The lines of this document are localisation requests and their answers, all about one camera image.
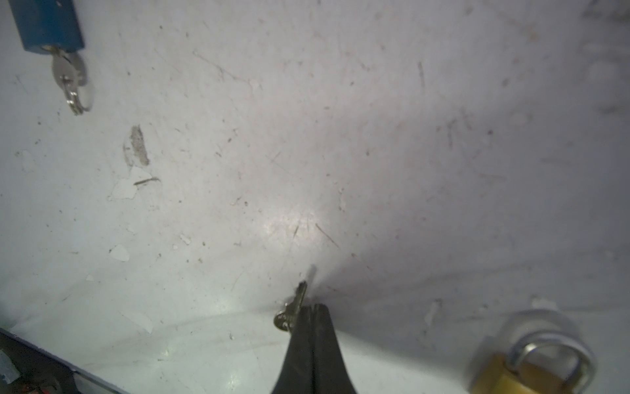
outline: white paint chip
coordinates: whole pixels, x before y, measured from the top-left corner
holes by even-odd
[[[532,309],[545,309],[549,311],[559,311],[558,304],[551,299],[545,297],[532,296],[530,300]]]
[[[118,261],[129,261],[129,252],[127,251],[127,248],[125,248],[121,244],[116,245],[112,248],[112,250],[110,250],[110,256]]]
[[[146,332],[153,332],[153,322],[144,313],[121,311],[120,314],[129,319],[131,322],[135,323],[136,325],[142,327]]]
[[[139,167],[131,167],[128,178],[123,178],[116,183],[112,190],[113,199],[133,199],[138,191],[138,186],[134,183],[141,180],[151,179],[153,176]]]
[[[431,327],[433,324],[433,319],[435,319],[435,315],[442,309],[442,300],[436,299],[431,303],[431,307],[429,307],[429,312],[425,315],[425,323],[428,327]]]
[[[37,169],[37,164],[35,164],[35,159],[33,155],[29,151],[20,152],[20,156],[22,156],[22,171],[25,173],[34,172]]]
[[[190,245],[190,238],[188,238],[187,236],[185,236],[184,234],[180,234],[180,239],[182,240],[183,243],[185,243],[186,245]]]

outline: debris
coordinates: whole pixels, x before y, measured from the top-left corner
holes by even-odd
[[[186,245],[190,245],[190,239],[188,237],[186,237],[184,234],[180,234],[180,239],[186,244]]]
[[[551,299],[546,299],[545,297],[540,296],[532,296],[530,300],[530,305],[532,309],[545,309],[550,311],[559,311],[558,304]]]

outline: stain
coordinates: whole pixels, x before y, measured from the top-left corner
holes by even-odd
[[[425,88],[425,70],[422,67],[422,62],[418,62],[418,74],[420,75],[420,86],[422,89]]]
[[[147,154],[147,148],[144,144],[144,136],[142,135],[140,125],[136,125],[131,128],[131,133],[129,135],[129,144],[131,145],[131,148],[129,148],[126,144],[123,145],[123,152],[125,153],[125,161],[127,162],[127,165],[140,165],[143,167],[148,166],[150,161]],[[132,157],[129,157],[129,155],[127,154],[130,150],[133,151],[136,160],[134,160]]]
[[[346,211],[346,201],[343,199],[343,187],[339,188],[339,210],[341,212]]]
[[[619,105],[602,105],[595,108],[595,110],[602,115],[613,115],[615,113],[621,113],[623,111],[623,108]]]
[[[630,2],[627,0],[591,0],[581,17],[614,23],[630,22]]]
[[[611,61],[593,62],[587,71],[587,80],[589,82],[608,82],[616,81],[621,77],[621,68],[617,63]]]
[[[571,162],[566,160],[566,159],[561,159],[561,158],[542,158],[541,159],[541,163],[542,164],[548,164],[548,165],[554,165],[554,166],[564,166],[564,167],[570,167],[571,166]]]
[[[457,125],[457,119],[446,124],[446,137],[449,140],[449,149],[453,149],[453,128]]]
[[[510,116],[510,125],[522,127],[532,121],[532,116],[527,113],[516,112]]]

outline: scratch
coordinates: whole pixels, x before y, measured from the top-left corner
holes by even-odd
[[[324,230],[322,230],[322,229],[321,229],[321,227],[319,227],[319,225],[318,225],[317,223],[315,223],[315,227],[317,227],[317,229],[318,229],[318,230],[320,230],[320,231],[321,231],[321,233],[322,233],[323,235],[325,235],[325,236],[326,236],[326,238],[328,238],[328,240],[329,240],[330,242],[332,242],[334,246],[337,246],[337,248],[339,248],[339,245],[337,245],[337,242],[335,242],[335,240],[334,240],[334,239],[330,238],[330,235],[326,234],[326,233],[324,232]]]
[[[278,152],[273,159],[269,162],[269,164],[275,164],[275,160],[278,158],[278,156],[280,156],[280,153],[282,153],[282,151]]]
[[[425,70],[422,68],[422,62],[418,62],[418,72],[420,73],[420,86],[425,89]]]
[[[527,38],[530,41],[536,41],[538,39],[538,34],[534,31],[534,27],[532,25],[527,25],[525,23],[517,21],[515,18],[512,18],[508,13],[501,10],[499,7],[495,6],[488,0],[483,0],[482,4],[496,12],[500,19],[506,22],[508,25],[512,25],[517,28],[521,33],[527,35]]]
[[[157,49],[153,48],[153,52],[157,53],[157,55],[160,57],[160,59],[162,59],[164,61],[164,63],[166,63],[167,65],[171,66],[175,71],[177,71],[178,73],[181,74],[181,71],[175,67],[174,65],[170,64],[165,58],[164,56],[162,56]]]
[[[241,271],[240,274],[238,274],[238,276],[236,277],[236,280],[234,281],[234,284],[232,285],[232,289],[230,291],[234,291],[234,287],[236,286],[236,283],[241,278],[241,276],[245,273],[245,271],[247,271],[247,270],[243,270],[243,271]]]
[[[18,83],[19,83],[19,84],[20,84],[20,86],[22,87],[22,90],[24,90],[24,93],[28,93],[28,92],[26,91],[26,88],[24,87],[24,84],[22,83],[22,81],[20,81],[20,76],[19,76],[19,75],[16,75],[16,76],[15,76],[15,79],[17,79],[17,80],[18,80]]]
[[[223,67],[221,67],[220,65],[216,64],[215,62],[210,61],[209,59],[205,58],[204,56],[202,56],[197,49],[193,50],[193,56],[195,56],[198,59],[201,59],[202,61],[206,62],[207,64],[210,64],[211,66],[214,66],[218,72],[219,72],[219,77],[221,78],[221,81],[225,81],[226,77],[225,74],[229,75],[230,77],[232,77],[233,80],[235,81],[240,81],[240,82],[244,82],[247,85],[249,85],[249,88],[251,89],[252,93],[254,92],[254,88],[251,86],[251,83],[249,83],[249,81],[236,76],[234,74],[232,74],[231,72],[229,72],[228,70],[224,69]]]
[[[456,123],[457,123],[457,119],[453,119],[446,125],[446,128],[447,128],[446,136],[449,139],[449,149],[453,149],[453,132],[452,131]]]
[[[460,112],[462,113],[462,119],[464,120],[464,125],[466,126],[468,130],[472,130],[473,127],[471,126],[470,122],[468,122],[470,115],[466,113],[465,108],[460,109]]]
[[[143,183],[151,182],[152,180],[159,181],[159,178],[158,177],[153,177],[153,178],[149,178],[149,179],[145,179],[145,180],[139,180],[138,182],[134,183],[134,186],[142,185]]]

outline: dirt mark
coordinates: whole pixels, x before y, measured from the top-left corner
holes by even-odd
[[[133,160],[133,158],[129,157],[127,154],[130,150],[132,150],[135,158],[138,161],[138,164],[143,167],[148,166],[150,163],[149,155],[147,154],[147,148],[144,145],[144,136],[142,135],[140,125],[133,126],[131,128],[131,134],[129,135],[129,144],[131,145],[131,149],[127,147],[127,144],[125,144],[124,146],[125,160],[127,164],[134,164],[135,160]]]

